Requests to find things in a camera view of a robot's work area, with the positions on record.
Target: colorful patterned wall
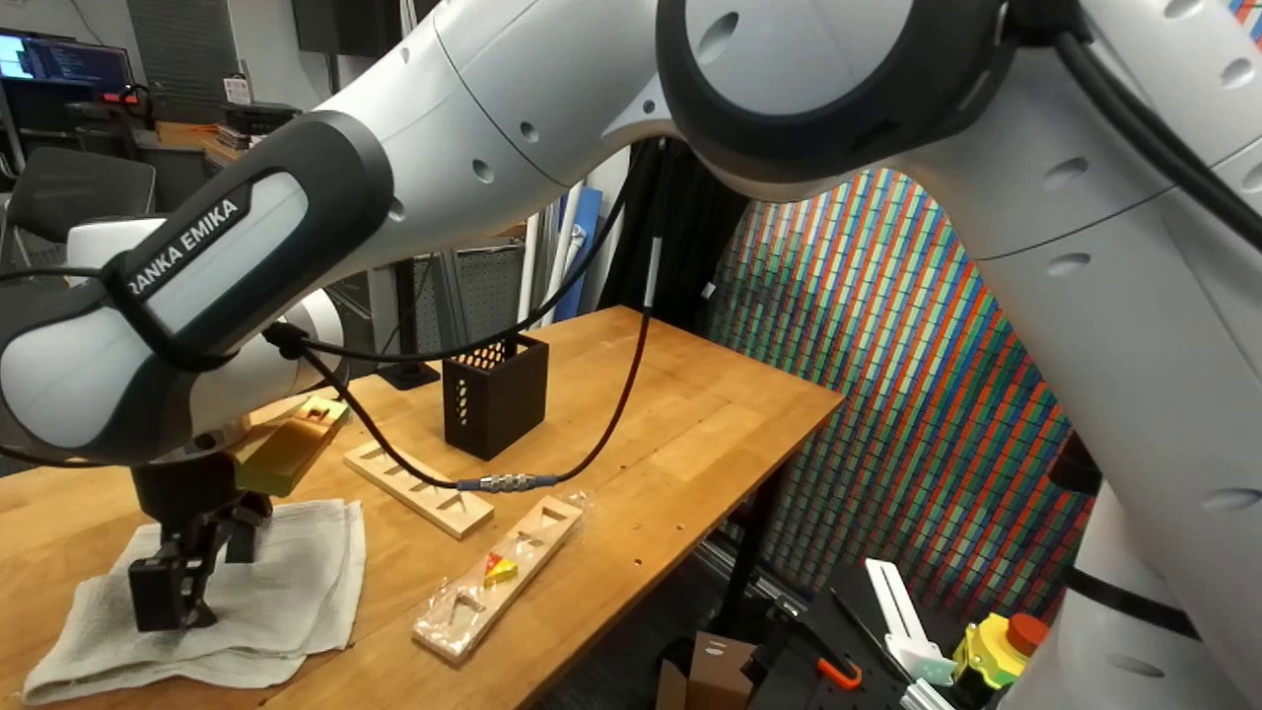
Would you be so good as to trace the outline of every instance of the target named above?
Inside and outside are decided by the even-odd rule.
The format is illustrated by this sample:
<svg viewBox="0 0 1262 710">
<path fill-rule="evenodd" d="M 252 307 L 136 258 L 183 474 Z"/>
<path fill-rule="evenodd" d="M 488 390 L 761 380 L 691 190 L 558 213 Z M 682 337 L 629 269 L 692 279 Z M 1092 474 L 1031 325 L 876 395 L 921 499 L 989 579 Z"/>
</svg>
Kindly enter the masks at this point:
<svg viewBox="0 0 1262 710">
<path fill-rule="evenodd" d="M 1088 508 L 1043 478 L 1069 423 L 914 183 L 751 206 L 707 333 L 843 395 L 789 474 L 779 578 L 885 557 L 956 618 L 1058 603 Z"/>
</svg>

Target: white wall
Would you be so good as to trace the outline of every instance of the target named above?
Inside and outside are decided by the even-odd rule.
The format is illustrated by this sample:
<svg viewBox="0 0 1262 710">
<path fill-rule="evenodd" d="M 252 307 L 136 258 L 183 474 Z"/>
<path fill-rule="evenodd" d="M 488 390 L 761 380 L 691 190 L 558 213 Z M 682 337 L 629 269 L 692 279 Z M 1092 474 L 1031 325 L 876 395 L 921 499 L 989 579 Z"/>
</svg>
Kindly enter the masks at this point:
<svg viewBox="0 0 1262 710">
<path fill-rule="evenodd" d="M 228 0 L 228 24 L 254 103 L 307 112 L 331 95 L 321 57 L 300 50 L 290 0 Z M 343 57 L 340 81 L 350 85 L 367 68 Z"/>
<path fill-rule="evenodd" d="M 0 28 L 73 35 L 81 45 L 124 48 L 141 81 L 124 0 L 0 0 Z"/>
</svg>

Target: black chair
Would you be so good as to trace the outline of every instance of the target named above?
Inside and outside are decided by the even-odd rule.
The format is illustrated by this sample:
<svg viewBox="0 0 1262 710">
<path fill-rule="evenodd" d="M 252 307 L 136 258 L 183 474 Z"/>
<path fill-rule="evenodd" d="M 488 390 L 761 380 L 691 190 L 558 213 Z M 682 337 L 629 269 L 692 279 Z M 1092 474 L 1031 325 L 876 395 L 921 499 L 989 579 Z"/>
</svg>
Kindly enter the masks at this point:
<svg viewBox="0 0 1262 710">
<path fill-rule="evenodd" d="M 73 225 L 153 217 L 153 196 L 157 171 L 144 161 L 39 146 L 6 196 L 3 265 L 60 265 Z"/>
<path fill-rule="evenodd" d="M 101 103 L 72 103 L 65 112 L 73 120 L 77 149 L 148 161 L 157 171 L 157 206 L 153 206 L 157 213 L 174 213 L 187 195 L 195 195 L 216 174 L 206 149 L 136 144 L 131 129 L 131 120 L 120 120 Z"/>
</svg>

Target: black cable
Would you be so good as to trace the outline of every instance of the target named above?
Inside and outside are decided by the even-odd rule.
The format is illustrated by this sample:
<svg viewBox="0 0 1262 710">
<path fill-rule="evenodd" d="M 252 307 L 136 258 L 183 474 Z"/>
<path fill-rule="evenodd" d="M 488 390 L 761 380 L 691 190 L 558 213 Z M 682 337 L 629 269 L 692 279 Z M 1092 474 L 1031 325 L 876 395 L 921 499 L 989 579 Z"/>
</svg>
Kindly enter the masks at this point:
<svg viewBox="0 0 1262 710">
<path fill-rule="evenodd" d="M 101 469 L 101 465 L 109 465 L 109 461 L 89 461 L 89 457 L 35 457 L 35 455 L 6 450 L 6 446 L 0 446 L 0 457 L 23 461 L 23 465 L 49 465 L 49 469 Z"/>
<path fill-rule="evenodd" d="M 483 474 L 483 478 L 465 478 L 465 482 L 441 482 L 427 469 L 419 469 L 412 461 L 407 461 L 389 440 L 383 434 L 383 428 L 370 419 L 370 411 L 350 395 L 348 380 L 340 380 L 319 357 L 312 345 L 283 345 L 283 349 L 294 349 L 300 359 L 307 359 L 336 390 L 340 399 L 358 415 L 364 429 L 383 446 L 383 455 L 407 469 L 408 478 L 432 487 L 432 490 L 478 490 L 478 495 L 523 495 L 523 490 L 549 490 L 549 487 L 562 487 L 571 482 L 574 474 L 584 474 L 600 455 L 603 446 L 609 442 L 609 434 L 617 429 L 621 423 L 621 411 L 629 403 L 629 390 L 634 390 L 634 380 L 640 380 L 640 365 L 641 365 L 641 349 L 645 349 L 645 329 L 650 329 L 650 307 L 641 307 L 640 317 L 640 337 L 634 337 L 634 357 L 629 357 L 629 369 L 628 369 L 628 380 L 621 380 L 621 395 L 600 434 L 600 442 L 562 474 Z"/>
<path fill-rule="evenodd" d="M 1101 603 L 1101 609 L 1113 609 L 1121 617 L 1131 617 L 1148 626 L 1163 626 L 1163 633 L 1176 633 L 1176 636 L 1188 636 L 1188 641 L 1198 641 L 1192 617 L 1183 617 L 1177 609 L 1171 603 L 1159 603 L 1159 601 L 1148 601 L 1148 595 L 1134 595 L 1129 587 L 1117 587 L 1084 570 L 1069 570 L 1064 571 L 1064 587 L 1072 587 L 1076 595 Z"/>
<path fill-rule="evenodd" d="M 544 305 L 536 305 L 520 325 L 502 329 L 502 333 L 481 337 L 481 340 L 460 345 L 460 349 L 419 352 L 419 357 L 354 352 L 354 349 L 336 349 L 336 345 L 314 345 L 314 340 L 303 345 L 303 349 L 321 352 L 321 357 L 340 357 L 340 359 L 370 359 L 370 365 L 419 369 L 419 365 L 427 365 L 427 359 L 448 359 L 448 357 L 460 357 L 460 352 L 474 352 L 474 349 L 483 349 L 483 345 L 502 345 L 502 340 L 509 340 L 509 337 L 538 325 L 538 320 L 558 305 L 558 295 L 562 295 L 562 291 L 594 265 L 594 258 L 603 253 L 603 240 L 609 236 L 616 220 L 617 220 L 621 208 L 628 208 L 628 183 L 629 183 L 629 174 L 621 179 L 617 196 L 616 196 L 616 206 L 605 208 L 605 220 L 600 225 L 591 249 L 584 249 L 584 258 L 567 269 L 567 278 L 558 279 L 558 290 L 554 290 Z"/>
<path fill-rule="evenodd" d="M 1198 161 L 1198 156 L 1151 115 L 1072 33 L 1058 35 L 1058 57 L 1092 106 L 1183 195 L 1230 225 L 1262 253 L 1262 217 Z"/>
<path fill-rule="evenodd" d="M 3 279 L 101 279 L 98 269 L 16 269 L 16 274 L 0 274 Z"/>
</svg>

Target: wooden table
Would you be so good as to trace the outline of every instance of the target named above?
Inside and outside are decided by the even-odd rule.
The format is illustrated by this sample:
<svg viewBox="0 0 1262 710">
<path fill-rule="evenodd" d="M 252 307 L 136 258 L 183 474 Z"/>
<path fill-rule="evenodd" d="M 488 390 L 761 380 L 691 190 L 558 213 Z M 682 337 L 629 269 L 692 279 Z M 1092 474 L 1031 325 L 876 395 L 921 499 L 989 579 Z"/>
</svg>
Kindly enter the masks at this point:
<svg viewBox="0 0 1262 710">
<path fill-rule="evenodd" d="M 498 461 L 441 446 L 437 388 L 354 383 L 383 429 L 441 474 L 567 469 L 603 429 L 640 317 L 609 307 L 538 333 L 553 349 L 549 419 Z M 275 691 L 157 684 L 77 708 L 523 708 L 628 617 L 726 513 L 733 513 L 835 411 L 835 395 L 726 349 L 653 325 L 628 419 L 603 457 L 549 490 L 584 522 L 465 666 L 408 641 L 441 578 L 465 571 L 544 495 L 494 499 L 470 540 L 437 534 L 358 478 L 343 428 L 294 499 L 354 499 L 367 518 L 367 587 L 354 647 L 307 658 Z M 98 578 L 141 524 L 124 469 L 35 469 L 0 482 L 0 693 L 13 700 L 56 645 L 72 593 Z"/>
<path fill-rule="evenodd" d="M 237 146 L 224 146 L 212 123 L 157 123 L 157 146 L 202 149 L 212 165 L 232 165 Z"/>
</svg>

